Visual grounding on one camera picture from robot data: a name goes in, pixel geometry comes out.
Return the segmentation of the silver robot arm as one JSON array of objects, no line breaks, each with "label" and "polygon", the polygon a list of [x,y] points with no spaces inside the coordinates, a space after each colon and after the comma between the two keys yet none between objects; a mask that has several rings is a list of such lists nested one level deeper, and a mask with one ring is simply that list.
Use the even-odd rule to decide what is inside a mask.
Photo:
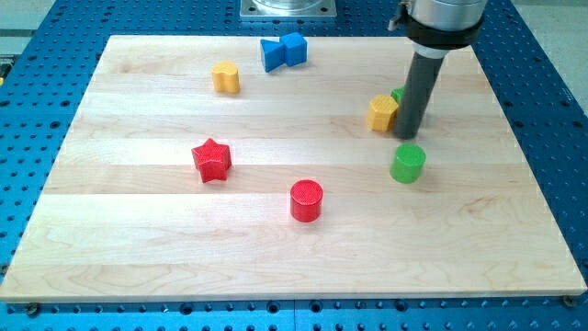
[{"label": "silver robot arm", "polygon": [[388,30],[405,27],[413,58],[405,80],[394,134],[414,138],[445,57],[471,45],[484,22],[486,0],[406,0],[398,3]]}]

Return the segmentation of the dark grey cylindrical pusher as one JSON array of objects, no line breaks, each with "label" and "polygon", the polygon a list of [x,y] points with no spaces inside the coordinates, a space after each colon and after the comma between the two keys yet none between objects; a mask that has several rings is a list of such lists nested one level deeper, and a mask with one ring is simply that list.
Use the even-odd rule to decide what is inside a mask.
[{"label": "dark grey cylindrical pusher", "polygon": [[443,61],[417,52],[413,55],[394,124],[398,138],[410,140],[417,135]]}]

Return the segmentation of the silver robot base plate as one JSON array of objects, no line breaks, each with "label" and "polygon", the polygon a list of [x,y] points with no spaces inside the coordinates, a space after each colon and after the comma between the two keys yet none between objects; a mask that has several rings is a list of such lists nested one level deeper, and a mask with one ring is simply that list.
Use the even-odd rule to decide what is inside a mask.
[{"label": "silver robot base plate", "polygon": [[269,17],[336,17],[335,0],[241,0],[240,16]]}]

